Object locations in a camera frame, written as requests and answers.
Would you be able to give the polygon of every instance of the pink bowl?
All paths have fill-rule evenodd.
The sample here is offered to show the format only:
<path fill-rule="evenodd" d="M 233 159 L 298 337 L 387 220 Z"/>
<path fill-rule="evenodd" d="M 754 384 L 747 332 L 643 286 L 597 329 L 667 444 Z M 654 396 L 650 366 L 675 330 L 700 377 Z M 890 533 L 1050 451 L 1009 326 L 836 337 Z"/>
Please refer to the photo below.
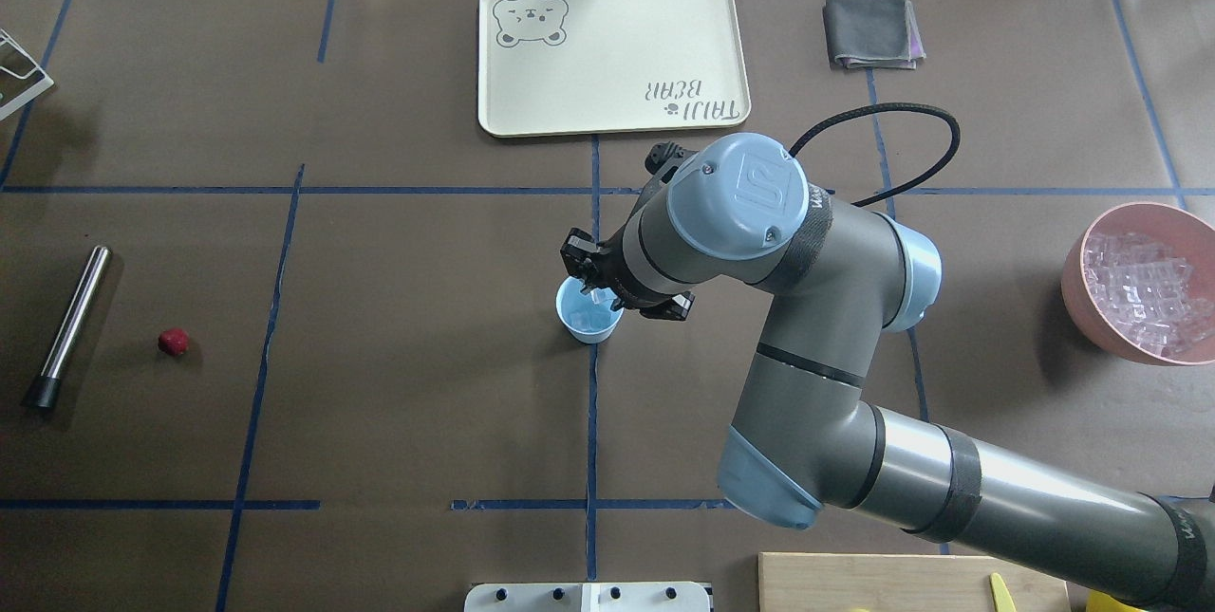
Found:
<path fill-rule="evenodd" d="M 1188 214 L 1176 206 L 1155 204 L 1154 202 L 1130 202 L 1113 206 L 1098 215 L 1092 226 L 1080 236 L 1067 254 L 1063 266 L 1063 304 L 1076 328 L 1084 332 L 1092 344 L 1124 357 L 1128 361 L 1145 362 L 1148 365 L 1206 365 L 1215 362 L 1215 336 L 1202 340 L 1176 358 L 1155 356 L 1140 348 L 1121 335 L 1104 314 L 1097 310 L 1089 287 L 1084 282 L 1084 245 L 1094 232 L 1106 236 L 1124 236 L 1128 232 L 1141 232 L 1145 236 L 1171 245 L 1175 256 L 1188 259 L 1193 266 L 1189 278 L 1189 298 L 1206 298 L 1215 301 L 1215 228 L 1211 228 L 1197 215 Z"/>

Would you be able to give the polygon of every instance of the gray cloth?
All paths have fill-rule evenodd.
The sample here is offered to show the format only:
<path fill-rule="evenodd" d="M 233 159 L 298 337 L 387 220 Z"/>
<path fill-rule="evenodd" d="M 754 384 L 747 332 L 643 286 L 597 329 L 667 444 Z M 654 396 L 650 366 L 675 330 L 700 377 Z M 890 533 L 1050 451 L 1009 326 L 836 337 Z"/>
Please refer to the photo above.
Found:
<path fill-rule="evenodd" d="M 827 0 L 827 53 L 846 68 L 915 68 L 923 42 L 910 0 Z"/>

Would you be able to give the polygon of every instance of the blue tape line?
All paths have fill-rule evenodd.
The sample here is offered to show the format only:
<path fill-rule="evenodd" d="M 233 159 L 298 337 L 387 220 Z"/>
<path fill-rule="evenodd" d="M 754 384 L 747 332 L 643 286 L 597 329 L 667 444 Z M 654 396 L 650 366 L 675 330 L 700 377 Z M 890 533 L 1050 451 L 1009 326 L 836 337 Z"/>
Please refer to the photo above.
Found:
<path fill-rule="evenodd" d="M 51 29 L 51 36 L 46 41 L 46 50 L 43 50 L 43 61 L 40 63 L 43 70 L 46 70 L 51 63 L 51 51 L 55 50 L 55 42 L 60 40 L 60 32 L 63 29 L 63 21 L 67 18 L 68 7 L 70 6 L 72 0 L 63 0 L 63 4 L 60 6 L 60 16 L 55 19 L 55 25 Z M 26 124 L 29 123 L 30 112 L 34 112 L 34 102 L 35 101 L 30 101 L 30 103 L 26 106 L 26 109 L 22 109 L 21 119 L 17 119 L 17 129 L 13 131 L 12 142 L 9 142 L 9 154 L 6 154 L 4 159 L 4 168 L 0 168 L 0 192 L 5 189 L 4 185 L 9 181 L 9 171 L 12 171 L 12 163 L 13 159 L 17 158 L 17 149 L 21 146 L 21 137 L 26 135 Z"/>
<path fill-rule="evenodd" d="M 34 195 L 289 195 L 282 185 L 13 185 L 6 193 Z M 638 188 L 608 188 L 611 195 L 638 195 Z M 590 195 L 593 188 L 490 188 L 476 185 L 310 185 L 306 195 Z"/>
<path fill-rule="evenodd" d="M 227 606 L 228 583 L 232 578 L 232 561 L 236 559 L 236 543 L 241 534 L 241 512 L 244 509 L 244 494 L 249 487 L 249 467 L 253 465 L 253 448 L 258 438 L 258 420 L 261 418 L 261 399 L 266 392 L 266 375 L 270 372 L 270 344 L 275 339 L 278 323 L 278 306 L 283 293 L 283 271 L 287 267 L 287 253 L 292 248 L 292 234 L 295 232 L 295 210 L 300 202 L 300 183 L 304 181 L 304 165 L 295 175 L 292 205 L 287 210 L 287 228 L 283 232 L 283 249 L 278 254 L 278 271 L 275 274 L 275 293 L 270 300 L 270 317 L 266 321 L 266 339 L 261 344 L 261 365 L 258 367 L 258 386 L 253 392 L 253 408 L 249 413 L 249 430 L 244 437 L 244 455 L 241 459 L 241 476 L 236 486 L 236 500 L 232 504 L 232 521 L 228 526 L 228 542 L 224 551 L 224 570 L 220 572 L 220 590 L 215 601 L 216 612 Z"/>
<path fill-rule="evenodd" d="M 603 510 L 736 510 L 734 504 L 724 498 L 713 499 L 648 499 L 623 498 L 603 499 L 598 501 Z"/>
<path fill-rule="evenodd" d="M 590 136 L 590 237 L 599 240 L 599 135 Z"/>
<path fill-rule="evenodd" d="M 592 188 L 487 188 L 476 185 L 312 185 L 306 195 L 589 195 Z"/>
<path fill-rule="evenodd" d="M 865 70 L 865 85 L 869 85 L 869 103 L 875 106 L 877 103 L 877 84 L 874 80 L 872 68 L 866 68 Z M 889 189 L 893 187 L 891 185 L 891 163 L 886 158 L 886 137 L 882 137 L 882 125 L 878 124 L 877 115 L 871 114 L 869 119 L 874 123 L 874 141 L 877 142 L 877 168 L 882 172 L 882 188 Z M 886 215 L 891 219 L 898 219 L 894 214 L 894 198 L 886 198 Z"/>
<path fill-rule="evenodd" d="M 915 369 L 915 392 L 920 399 L 920 419 L 929 423 L 928 419 L 928 392 L 923 389 L 923 367 L 920 363 L 920 340 L 915 336 L 915 328 L 908 328 L 908 340 L 911 342 L 911 367 Z"/>
<path fill-rule="evenodd" d="M 247 500 L 247 510 L 320 510 L 321 500 Z"/>
<path fill-rule="evenodd" d="M 10 185 L 12 195 L 290 195 L 283 185 Z M 835 189 L 826 188 L 835 193 Z M 1215 188 L 911 188 L 903 195 L 1027 197 L 1215 197 Z M 305 195 L 590 195 L 590 188 L 395 187 L 395 185 L 312 185 Z M 600 195 L 637 197 L 638 188 L 599 188 Z"/>
<path fill-rule="evenodd" d="M 1172 166 L 1172 154 L 1169 154 L 1169 146 L 1164 141 L 1164 132 L 1160 131 L 1160 120 L 1155 115 L 1155 106 L 1152 102 L 1152 93 L 1147 90 L 1147 84 L 1143 81 L 1143 72 L 1138 64 L 1138 56 L 1135 53 L 1135 42 L 1131 41 L 1131 33 L 1126 28 L 1126 18 L 1123 16 L 1123 2 L 1121 0 L 1112 0 L 1114 2 L 1114 18 L 1118 19 L 1118 29 L 1123 34 L 1123 45 L 1126 46 L 1126 57 L 1130 59 L 1131 70 L 1135 72 L 1135 83 L 1138 85 L 1140 96 L 1143 98 L 1143 107 L 1147 109 L 1147 118 L 1152 124 L 1152 132 L 1155 135 L 1155 144 L 1160 148 L 1160 158 L 1164 159 L 1164 170 L 1169 174 L 1169 181 L 1172 183 L 1172 191 L 1177 198 L 1177 206 L 1186 209 L 1186 198 L 1181 195 L 1181 181 L 1177 180 L 1177 170 Z"/>
<path fill-rule="evenodd" d="M 1191 188 L 1186 193 L 1215 193 L 1215 188 Z M 1171 188 L 911 188 L 908 195 L 1029 195 L 1029 197 L 1162 197 Z"/>
<path fill-rule="evenodd" d="M 231 500 L 6 499 L 0 510 L 231 510 Z M 247 510 L 320 510 L 321 500 L 250 500 Z"/>
<path fill-rule="evenodd" d="M 556 499 L 556 500 L 452 500 L 453 512 L 482 511 L 482 510 L 584 510 L 587 501 L 581 498 Z"/>
<path fill-rule="evenodd" d="M 203 187 L 160 187 L 160 185 L 13 185 L 5 189 L 15 195 L 289 195 L 283 187 L 230 187 L 230 185 L 203 185 Z"/>
<path fill-rule="evenodd" d="M 734 510 L 724 498 L 605 498 L 597 499 L 595 510 Z M 493 510 L 586 510 L 583 499 L 508 499 L 452 500 L 453 512 Z"/>
<path fill-rule="evenodd" d="M 72 0 L 63 0 L 62 6 L 60 6 L 60 16 L 55 19 L 55 28 L 51 29 L 51 38 L 46 42 L 46 50 L 43 51 L 43 68 L 47 68 L 51 63 L 51 51 L 55 50 L 55 42 L 60 40 L 60 32 L 63 29 L 63 21 L 68 18 L 68 7 L 72 6 Z"/>
<path fill-rule="evenodd" d="M 599 515 L 599 345 L 590 345 L 590 393 L 587 404 L 587 580 L 599 578 L 599 551 L 595 540 Z"/>
<path fill-rule="evenodd" d="M 316 50 L 316 59 L 324 63 L 326 50 L 329 50 L 329 24 L 333 24 L 333 6 L 338 0 L 329 0 L 324 7 L 324 25 L 321 28 L 321 46 Z"/>

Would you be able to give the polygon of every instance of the table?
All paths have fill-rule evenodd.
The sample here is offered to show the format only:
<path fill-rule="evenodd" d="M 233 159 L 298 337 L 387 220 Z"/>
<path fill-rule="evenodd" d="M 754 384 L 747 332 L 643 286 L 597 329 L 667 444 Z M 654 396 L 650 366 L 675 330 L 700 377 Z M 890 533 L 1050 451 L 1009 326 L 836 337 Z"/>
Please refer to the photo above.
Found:
<path fill-rule="evenodd" d="M 1209 370 L 1097 351 L 1058 274 L 1119 202 L 1215 220 L 1215 1 L 912 0 L 927 62 L 872 73 L 830 67 L 824 0 L 736 1 L 748 131 L 789 144 L 877 101 L 962 126 L 891 205 L 945 280 L 883 336 L 866 401 L 1206 495 Z M 842 510 L 795 533 L 720 501 L 758 293 L 710 282 L 689 322 L 627 314 L 599 347 L 563 332 L 565 231 L 614 231 L 671 136 L 481 132 L 475 2 L 5 0 L 58 85 L 0 124 L 4 607 L 439 611 L 473 583 L 598 578 L 708 582 L 747 611 L 761 550 L 937 552 Z M 852 200 L 945 140 L 885 115 L 801 158 Z M 30 419 L 102 243 L 107 306 L 52 421 Z M 173 325 L 194 339 L 177 362 L 154 351 Z"/>

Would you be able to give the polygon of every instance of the robotic arm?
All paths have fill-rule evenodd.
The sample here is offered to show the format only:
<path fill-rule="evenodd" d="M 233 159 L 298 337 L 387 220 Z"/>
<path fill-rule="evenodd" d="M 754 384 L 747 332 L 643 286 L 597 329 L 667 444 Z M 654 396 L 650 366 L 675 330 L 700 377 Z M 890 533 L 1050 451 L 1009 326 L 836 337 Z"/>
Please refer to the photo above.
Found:
<path fill-rule="evenodd" d="M 646 168 L 625 226 L 608 240 L 572 228 L 561 257 L 586 291 L 648 318 L 686 318 L 716 276 L 773 295 L 718 469 L 734 505 L 806 529 L 832 504 L 1132 606 L 1215 610 L 1215 503 L 1107 488 L 860 401 L 881 332 L 937 299 L 927 237 L 833 200 L 755 132 L 700 153 L 667 142 Z"/>

